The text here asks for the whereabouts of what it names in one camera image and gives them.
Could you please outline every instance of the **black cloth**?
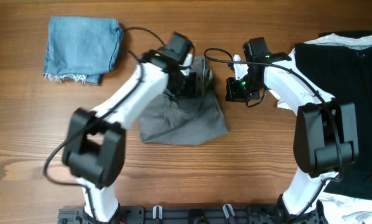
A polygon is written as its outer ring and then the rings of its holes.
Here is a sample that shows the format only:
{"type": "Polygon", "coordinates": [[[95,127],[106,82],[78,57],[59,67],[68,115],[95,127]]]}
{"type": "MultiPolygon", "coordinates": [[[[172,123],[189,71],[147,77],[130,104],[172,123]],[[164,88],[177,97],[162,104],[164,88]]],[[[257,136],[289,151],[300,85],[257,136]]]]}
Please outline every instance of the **black cloth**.
{"type": "Polygon", "coordinates": [[[359,157],[344,169],[340,183],[328,193],[372,200],[372,46],[364,50],[344,46],[295,45],[297,68],[339,102],[354,102],[359,157]]]}

